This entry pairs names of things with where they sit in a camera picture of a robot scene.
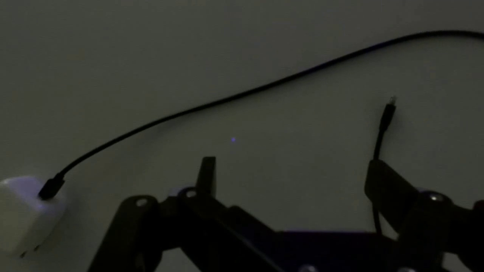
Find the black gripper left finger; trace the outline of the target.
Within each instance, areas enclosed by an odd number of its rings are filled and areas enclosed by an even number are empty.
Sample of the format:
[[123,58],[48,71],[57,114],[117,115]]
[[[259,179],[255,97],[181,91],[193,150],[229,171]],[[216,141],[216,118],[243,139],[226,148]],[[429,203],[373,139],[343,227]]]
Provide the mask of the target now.
[[194,185],[196,194],[200,197],[213,197],[216,194],[216,159],[203,157]]

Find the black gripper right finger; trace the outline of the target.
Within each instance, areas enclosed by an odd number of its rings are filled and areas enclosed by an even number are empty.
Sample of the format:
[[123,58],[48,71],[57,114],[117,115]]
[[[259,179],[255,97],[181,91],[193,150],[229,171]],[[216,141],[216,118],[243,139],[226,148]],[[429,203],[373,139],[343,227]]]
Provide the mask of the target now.
[[382,234],[379,215],[399,233],[405,225],[418,191],[382,160],[370,160],[364,194],[371,203],[374,233]]

